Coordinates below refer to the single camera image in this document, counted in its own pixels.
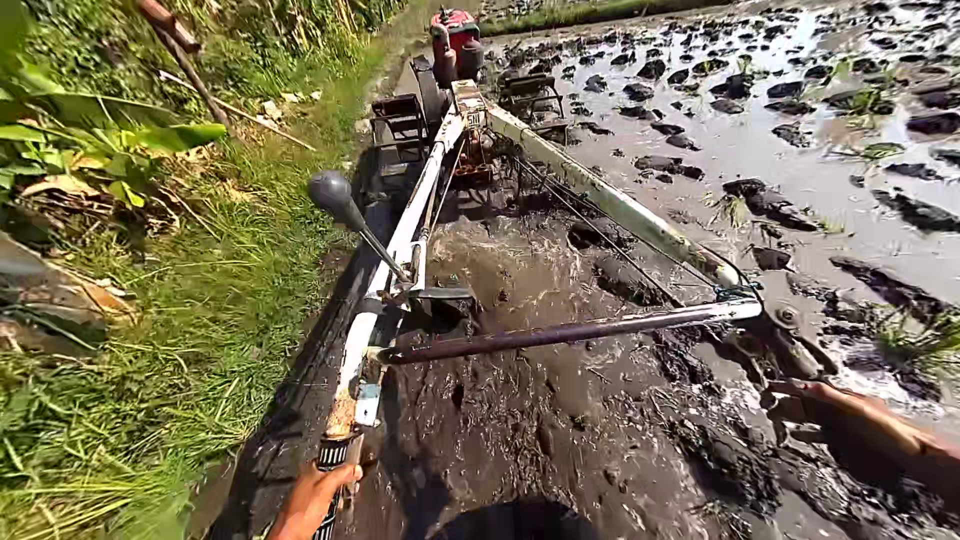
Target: leaf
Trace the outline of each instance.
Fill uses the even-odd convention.
[[[3,167],[0,167],[0,175],[24,175],[24,176],[36,176],[41,174],[47,174],[47,170],[39,165],[29,164],[29,165],[19,165],[19,164],[10,164]]]
[[[143,208],[143,205],[146,201],[143,200],[143,197],[137,195],[131,188],[130,185],[122,180],[118,180],[108,186],[110,193],[114,197],[120,199],[124,203],[137,207],[139,209]]]
[[[110,159],[102,154],[79,154],[70,162],[70,168],[104,170],[109,164]]]
[[[14,61],[18,62],[18,65],[10,69],[10,74],[7,76],[9,81],[4,83],[4,88],[10,95],[19,96],[25,94],[63,92],[63,86],[47,79],[39,67],[21,58],[17,58]]]
[[[23,193],[20,194],[20,196],[30,197],[31,195],[35,195],[48,189],[59,189],[64,193],[69,193],[71,195],[83,195],[84,197],[94,197],[100,194],[100,191],[90,187],[90,185],[83,180],[68,174],[61,174],[47,177],[47,179],[43,182],[37,182],[36,184],[28,185],[27,188],[23,190]]]
[[[20,50],[30,20],[20,0],[7,0],[3,5],[3,16],[0,16],[1,62],[5,62],[8,55],[12,56]]]
[[[191,148],[203,146],[227,134],[223,124],[194,124],[190,126],[170,126],[169,128],[147,128],[136,135],[137,144],[168,154],[186,152]]]
[[[133,165],[133,160],[127,154],[117,154],[110,163],[104,167],[104,172],[110,176],[125,177]]]
[[[0,123],[34,117],[33,108],[43,110],[65,126],[77,128],[135,128],[176,123],[176,116],[160,107],[107,96],[56,92],[0,101]]]
[[[882,160],[895,156],[906,150],[906,147],[897,142],[875,142],[864,147],[860,155],[866,160]]]
[[[49,136],[42,131],[35,130],[23,124],[0,126],[0,138],[5,140],[29,140],[31,142],[46,142]]]

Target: banana leaf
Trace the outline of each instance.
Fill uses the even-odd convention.
[[[36,116],[43,110],[65,126],[124,128],[138,125],[169,126],[177,117],[167,109],[107,96],[81,93],[46,93],[0,101],[0,123]]]
[[[11,124],[8,126],[0,126],[0,139],[46,142],[50,139],[50,136],[40,130],[31,128],[30,126],[24,126],[23,124]]]
[[[151,150],[173,154],[203,146],[227,134],[223,124],[180,125],[146,128],[137,132],[136,141]]]

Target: weed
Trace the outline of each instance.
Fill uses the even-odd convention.
[[[847,146],[843,150],[831,150],[831,152],[838,156],[863,160],[866,163],[864,172],[867,172],[871,167],[876,167],[880,160],[902,154],[904,150],[906,147],[898,142],[875,142],[863,148]]]
[[[708,193],[707,196],[704,197],[704,204],[716,209],[708,225],[712,225],[718,220],[723,220],[729,223],[734,229],[739,229],[747,223],[750,211],[747,209],[747,202],[743,197],[737,197],[728,193],[714,200],[713,195]]]
[[[927,373],[957,373],[960,366],[960,314],[942,313],[919,331],[910,329],[913,319],[895,312],[876,329],[886,355],[896,364]]]
[[[820,227],[820,230],[823,231],[824,234],[843,234],[847,232],[847,226],[841,222],[833,221],[823,216],[818,217],[816,221],[817,226]]]
[[[484,37],[547,30],[574,24],[604,22],[628,17],[677,12],[730,4],[731,0],[608,0],[607,2],[558,2],[519,17],[484,22]]]

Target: mud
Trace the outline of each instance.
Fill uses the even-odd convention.
[[[520,75],[535,66],[554,75],[578,102],[571,134],[581,142],[567,151],[736,260],[767,298],[804,312],[843,363],[832,382],[955,437],[951,395],[885,362],[869,331],[880,304],[929,320],[960,300],[960,238],[950,233],[960,230],[951,225],[960,191],[937,178],[955,176],[943,135],[960,121],[931,108],[949,95],[918,97],[950,90],[933,68],[952,60],[932,59],[952,52],[955,11],[941,2],[760,2],[509,38],[490,58]],[[924,30],[936,24],[944,28]],[[844,56],[847,76],[833,69]],[[892,77],[867,81],[887,69]],[[863,106],[856,90],[870,85],[882,86],[880,99],[854,114]],[[848,152],[874,142],[905,150],[877,160]],[[915,169],[920,178],[901,174]],[[449,312],[444,331],[534,328],[664,303],[550,196],[498,181],[504,205],[469,219],[445,213],[432,237],[432,279],[469,286],[482,306],[465,324],[463,312]],[[747,223],[718,219],[705,192],[742,198]],[[671,293],[713,300],[614,224],[599,226]],[[391,368],[367,476],[341,532],[956,537],[942,502],[909,479],[872,474],[889,464],[864,459],[855,441],[778,444],[757,388],[713,343],[702,330],[664,331]]]

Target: metal bar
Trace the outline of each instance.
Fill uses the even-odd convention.
[[[522,120],[492,103],[487,104],[487,126],[519,144],[534,160],[550,165],[557,178],[579,194],[586,194],[613,221],[657,245],[667,254],[690,264],[722,286],[740,283],[736,269],[680,234],[632,197],[593,174],[560,148],[537,135]]]
[[[396,280],[401,283],[412,283],[410,278],[407,277],[407,273],[400,268],[400,265],[396,263],[393,257],[390,257],[390,254],[387,253],[387,249],[383,247],[383,244],[380,243],[380,240],[376,239],[376,236],[373,235],[369,227],[365,227],[358,231],[363,239],[370,244],[370,247],[376,251],[376,254],[380,256],[380,260],[387,263],[387,266],[390,266],[390,269],[394,271]]]
[[[543,329],[475,335],[418,345],[398,345],[381,351],[378,356],[388,364],[409,364],[456,356],[482,355],[521,347],[582,341],[621,333],[737,321],[757,317],[762,312],[763,306],[760,302],[753,298],[744,298],[620,318],[596,319],[586,323],[567,323]]]
[[[388,253],[396,253],[401,246],[408,246],[417,234],[427,200],[433,192],[433,185],[440,177],[441,162],[463,132],[464,119],[451,108],[437,131],[430,155],[420,173],[420,179],[417,180],[417,185],[410,195],[410,201],[396,224],[394,235],[391,236],[390,243],[387,245]],[[388,282],[390,272],[390,266],[385,261],[377,266],[370,286],[367,288],[367,298],[379,299],[380,291],[390,287]],[[356,413],[356,401],[350,396],[350,382],[360,373],[364,353],[370,345],[370,336],[378,316],[376,313],[357,313],[350,324],[340,364],[333,410],[326,419],[327,437],[344,437],[350,433]]]

